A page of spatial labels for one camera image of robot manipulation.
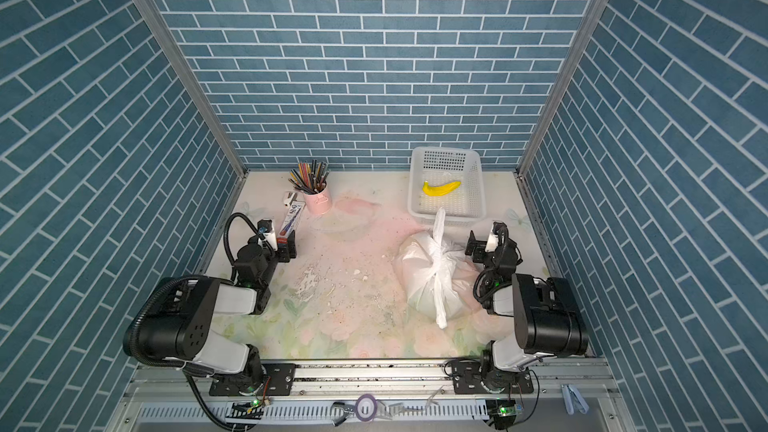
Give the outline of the white plastic bag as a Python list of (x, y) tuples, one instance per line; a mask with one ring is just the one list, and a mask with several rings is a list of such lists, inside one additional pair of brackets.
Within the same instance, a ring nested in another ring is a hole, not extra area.
[(440, 208), (433, 227), (407, 237), (394, 259), (408, 305), (441, 329), (480, 309), (473, 296), (479, 271), (465, 250), (445, 237), (445, 221)]

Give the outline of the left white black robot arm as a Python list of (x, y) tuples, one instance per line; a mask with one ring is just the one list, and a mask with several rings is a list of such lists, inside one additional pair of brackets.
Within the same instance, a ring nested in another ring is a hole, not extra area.
[(217, 316), (265, 310), (277, 265), (297, 256), (295, 233), (280, 232), (276, 246), (267, 252), (257, 236), (251, 238), (234, 261), (236, 283), (202, 275), (163, 279), (126, 331), (124, 352), (143, 365), (211, 379), (211, 396), (288, 396), (294, 364), (265, 364), (256, 346), (212, 330)]

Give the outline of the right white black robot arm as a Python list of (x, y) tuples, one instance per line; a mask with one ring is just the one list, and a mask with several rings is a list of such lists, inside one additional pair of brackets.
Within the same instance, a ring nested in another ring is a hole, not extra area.
[(511, 318), (514, 330), (489, 341), (478, 358), (446, 363), (456, 394), (529, 394), (535, 385), (533, 365), (586, 353), (587, 328), (568, 281), (519, 272), (522, 253), (505, 224), (496, 222), (486, 240), (471, 234), (465, 254), (483, 266), (472, 288), (474, 299), (488, 314)]

